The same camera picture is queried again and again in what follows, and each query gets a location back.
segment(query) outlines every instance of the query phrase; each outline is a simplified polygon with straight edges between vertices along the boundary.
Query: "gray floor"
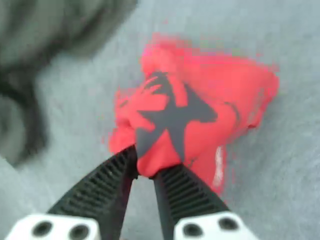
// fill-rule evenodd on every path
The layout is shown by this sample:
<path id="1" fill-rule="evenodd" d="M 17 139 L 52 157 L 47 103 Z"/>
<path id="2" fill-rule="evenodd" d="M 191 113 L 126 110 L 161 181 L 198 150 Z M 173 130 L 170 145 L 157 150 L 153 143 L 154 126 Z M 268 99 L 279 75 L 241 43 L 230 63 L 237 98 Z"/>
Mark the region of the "gray floor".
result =
<path id="1" fill-rule="evenodd" d="M 228 181 L 224 198 L 263 240 L 318 239 L 319 7 L 317 0 L 141 0 L 93 59 L 57 57 L 39 77 L 49 149 L 17 169 L 0 160 L 0 239 L 110 156 L 101 138 L 114 126 L 114 92 L 142 80 L 139 56 L 153 32 L 237 54 L 259 52 L 279 65 L 279 96 L 261 128 L 229 147 L 235 182 Z M 123 236 L 162 239 L 152 182 L 134 184 Z"/>

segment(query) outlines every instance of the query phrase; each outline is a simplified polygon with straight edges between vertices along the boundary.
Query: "black star print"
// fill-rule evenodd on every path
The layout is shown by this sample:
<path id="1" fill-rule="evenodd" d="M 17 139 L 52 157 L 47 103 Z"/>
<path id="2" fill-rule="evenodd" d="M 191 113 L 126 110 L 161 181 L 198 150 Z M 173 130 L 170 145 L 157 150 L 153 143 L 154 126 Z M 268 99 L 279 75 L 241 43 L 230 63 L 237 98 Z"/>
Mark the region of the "black star print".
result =
<path id="1" fill-rule="evenodd" d="M 155 72 L 151 76 L 155 78 L 145 86 L 148 89 L 152 86 L 161 85 L 153 94 L 164 94 L 169 97 L 164 110 L 161 111 L 138 111 L 144 118 L 155 124 L 152 132 L 143 128 L 136 129 L 136 152 L 138 157 L 143 156 L 152 145 L 167 130 L 171 142 L 180 160 L 185 160 L 185 128 L 190 121 L 200 121 L 201 123 L 215 122 L 217 113 L 205 103 L 187 84 L 184 84 L 187 93 L 188 105 L 177 107 L 172 86 L 164 72 Z"/>

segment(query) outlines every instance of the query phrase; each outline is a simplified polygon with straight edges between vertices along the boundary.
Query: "screw hole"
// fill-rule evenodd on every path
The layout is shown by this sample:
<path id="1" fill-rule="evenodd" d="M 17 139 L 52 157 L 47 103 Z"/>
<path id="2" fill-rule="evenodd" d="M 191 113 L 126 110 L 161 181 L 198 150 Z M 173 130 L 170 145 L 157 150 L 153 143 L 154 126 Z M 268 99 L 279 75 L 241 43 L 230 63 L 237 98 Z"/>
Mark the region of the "screw hole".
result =
<path id="1" fill-rule="evenodd" d="M 183 227 L 183 233 L 189 237 L 199 237 L 203 234 L 202 229 L 193 223 L 189 223 Z"/>
<path id="2" fill-rule="evenodd" d="M 50 233 L 52 229 L 52 223 L 49 221 L 39 222 L 32 231 L 33 236 L 35 237 L 44 237 Z"/>
<path id="3" fill-rule="evenodd" d="M 84 240 L 89 234 L 89 228 L 86 225 L 74 226 L 69 234 L 71 240 Z"/>
<path id="4" fill-rule="evenodd" d="M 238 224 L 235 220 L 229 217 L 225 217 L 219 220 L 220 228 L 224 230 L 236 230 L 238 229 Z"/>

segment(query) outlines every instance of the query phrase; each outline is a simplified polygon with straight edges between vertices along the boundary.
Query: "red fabric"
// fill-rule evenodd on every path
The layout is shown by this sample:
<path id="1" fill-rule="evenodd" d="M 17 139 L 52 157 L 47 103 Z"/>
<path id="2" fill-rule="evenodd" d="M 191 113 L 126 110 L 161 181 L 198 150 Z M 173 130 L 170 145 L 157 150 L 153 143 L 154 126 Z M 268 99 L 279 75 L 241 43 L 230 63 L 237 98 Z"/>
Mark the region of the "red fabric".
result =
<path id="1" fill-rule="evenodd" d="M 276 96 L 279 80 L 267 67 L 250 59 L 222 53 L 204 53 L 172 38 L 157 38 L 141 57 L 145 81 L 131 93 L 119 92 L 115 103 L 116 129 L 109 139 L 113 153 L 136 141 L 136 130 L 153 131 L 154 122 L 139 111 L 162 111 L 169 102 L 165 94 L 153 94 L 159 85 L 145 89 L 154 72 L 167 73 L 178 108 L 189 104 L 185 85 L 216 113 L 213 122 L 191 120 L 184 129 L 184 158 L 180 159 L 170 133 L 165 130 L 153 146 L 138 156 L 141 175 L 183 162 L 213 191 L 223 190 L 226 144 L 259 125 L 268 103 Z"/>

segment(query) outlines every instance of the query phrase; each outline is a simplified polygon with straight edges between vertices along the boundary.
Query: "red cloth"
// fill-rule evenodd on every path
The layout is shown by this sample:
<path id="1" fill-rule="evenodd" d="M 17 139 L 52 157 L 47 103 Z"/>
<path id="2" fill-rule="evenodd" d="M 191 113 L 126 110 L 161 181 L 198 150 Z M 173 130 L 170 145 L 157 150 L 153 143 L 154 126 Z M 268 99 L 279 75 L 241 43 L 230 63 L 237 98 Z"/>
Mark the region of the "red cloth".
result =
<path id="1" fill-rule="evenodd" d="M 141 175 L 183 163 L 221 193 L 226 144 L 259 125 L 277 94 L 277 76 L 250 59 L 201 52 L 173 38 L 149 44 L 141 65 L 145 81 L 117 94 L 110 151 L 136 145 Z"/>

